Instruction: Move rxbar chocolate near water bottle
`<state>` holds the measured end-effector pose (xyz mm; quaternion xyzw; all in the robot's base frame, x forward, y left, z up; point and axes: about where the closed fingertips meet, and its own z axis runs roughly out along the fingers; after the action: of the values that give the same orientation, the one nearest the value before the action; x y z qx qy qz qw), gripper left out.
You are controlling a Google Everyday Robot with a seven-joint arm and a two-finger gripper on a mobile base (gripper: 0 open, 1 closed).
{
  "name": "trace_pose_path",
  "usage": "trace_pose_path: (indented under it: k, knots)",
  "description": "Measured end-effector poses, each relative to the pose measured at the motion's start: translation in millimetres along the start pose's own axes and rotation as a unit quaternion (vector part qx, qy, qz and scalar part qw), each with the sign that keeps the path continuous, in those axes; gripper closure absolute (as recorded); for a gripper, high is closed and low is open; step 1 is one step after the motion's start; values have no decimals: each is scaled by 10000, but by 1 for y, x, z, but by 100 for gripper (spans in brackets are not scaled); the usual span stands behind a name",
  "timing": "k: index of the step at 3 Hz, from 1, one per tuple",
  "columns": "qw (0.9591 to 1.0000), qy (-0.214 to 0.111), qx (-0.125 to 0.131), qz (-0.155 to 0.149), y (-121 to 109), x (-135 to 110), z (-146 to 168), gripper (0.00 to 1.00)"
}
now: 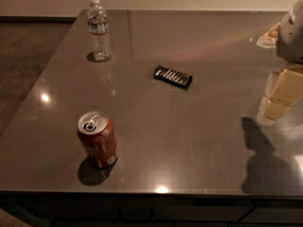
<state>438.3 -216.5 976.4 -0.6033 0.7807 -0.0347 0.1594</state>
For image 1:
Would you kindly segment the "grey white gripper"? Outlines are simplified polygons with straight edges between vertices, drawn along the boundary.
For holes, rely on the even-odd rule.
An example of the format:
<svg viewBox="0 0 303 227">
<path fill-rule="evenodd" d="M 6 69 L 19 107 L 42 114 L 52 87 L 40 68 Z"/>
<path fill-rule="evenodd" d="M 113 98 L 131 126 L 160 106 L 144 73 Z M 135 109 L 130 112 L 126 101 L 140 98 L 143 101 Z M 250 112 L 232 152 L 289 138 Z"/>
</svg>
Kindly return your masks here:
<svg viewBox="0 0 303 227">
<path fill-rule="evenodd" d="M 303 63 L 303 0 L 297 0 L 282 18 L 277 33 L 276 53 L 285 61 Z M 278 121 L 303 97 L 303 67 L 273 71 L 266 82 L 260 115 Z"/>
</svg>

